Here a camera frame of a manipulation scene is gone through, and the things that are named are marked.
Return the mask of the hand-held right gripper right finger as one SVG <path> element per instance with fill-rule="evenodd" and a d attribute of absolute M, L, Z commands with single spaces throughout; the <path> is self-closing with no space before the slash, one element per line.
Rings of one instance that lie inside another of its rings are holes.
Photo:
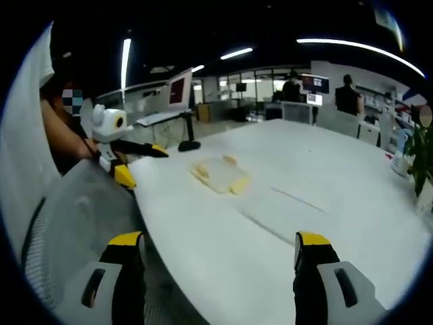
<path fill-rule="evenodd" d="M 294 272 L 296 324 L 379 324 L 388 313 L 373 283 L 320 234 L 296 233 Z"/>

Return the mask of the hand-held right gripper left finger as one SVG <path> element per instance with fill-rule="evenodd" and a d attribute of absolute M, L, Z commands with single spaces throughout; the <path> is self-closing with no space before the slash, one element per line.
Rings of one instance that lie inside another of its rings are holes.
<path fill-rule="evenodd" d="M 57 317 L 63 324 L 143 324 L 144 255 L 140 231 L 111 239 L 99 260 L 67 283 Z"/>

